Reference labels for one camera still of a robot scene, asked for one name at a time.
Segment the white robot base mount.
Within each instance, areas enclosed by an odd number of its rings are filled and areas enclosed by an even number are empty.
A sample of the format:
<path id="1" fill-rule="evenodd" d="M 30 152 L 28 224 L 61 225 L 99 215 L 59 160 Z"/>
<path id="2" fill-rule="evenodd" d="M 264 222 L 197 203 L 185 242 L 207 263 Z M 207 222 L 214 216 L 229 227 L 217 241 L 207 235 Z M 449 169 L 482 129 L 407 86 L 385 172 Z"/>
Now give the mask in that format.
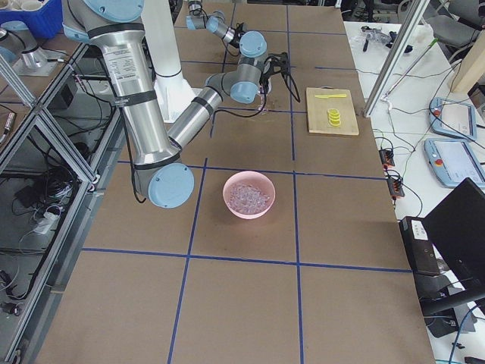
<path id="1" fill-rule="evenodd" d="M 169 1 L 145 1 L 142 22 L 155 71 L 159 108 L 164 121 L 172 124 L 197 96 L 198 90 L 183 76 Z"/>

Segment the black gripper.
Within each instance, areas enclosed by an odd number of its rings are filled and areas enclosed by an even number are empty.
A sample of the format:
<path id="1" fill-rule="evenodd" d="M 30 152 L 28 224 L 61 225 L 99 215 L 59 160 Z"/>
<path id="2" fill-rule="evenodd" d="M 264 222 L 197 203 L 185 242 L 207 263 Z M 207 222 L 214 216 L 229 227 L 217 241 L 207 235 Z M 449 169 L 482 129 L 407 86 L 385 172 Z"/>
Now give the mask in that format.
<path id="1" fill-rule="evenodd" d="M 271 70 L 271 60 L 266 60 L 259 80 L 259 93 L 269 93 L 271 91 Z"/>

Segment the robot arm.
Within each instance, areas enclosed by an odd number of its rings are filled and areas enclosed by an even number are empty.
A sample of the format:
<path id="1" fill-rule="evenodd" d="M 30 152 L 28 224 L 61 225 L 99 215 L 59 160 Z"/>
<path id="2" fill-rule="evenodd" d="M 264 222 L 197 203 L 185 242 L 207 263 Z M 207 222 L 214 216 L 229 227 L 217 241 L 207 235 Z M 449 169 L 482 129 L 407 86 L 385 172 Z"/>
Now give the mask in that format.
<path id="1" fill-rule="evenodd" d="M 102 52 L 115 104 L 124 114 L 136 151 L 134 191 L 161 208 L 184 204 L 193 191 L 194 177 L 180 162 L 180 153 L 226 97 L 242 104 L 254 101 L 267 68 L 264 36 L 258 31 L 244 33 L 237 69 L 210 76 L 167 129 L 162 116 L 167 99 L 161 91 L 182 78 L 169 3 L 64 1 L 62 8 L 65 35 Z"/>
<path id="2" fill-rule="evenodd" d="M 188 1 L 188 11 L 186 27 L 189 30 L 205 29 L 220 38 L 224 44 L 239 49 L 240 40 L 247 31 L 244 23 L 238 23 L 235 27 L 228 26 L 222 11 L 208 14 L 203 8 L 202 1 Z"/>

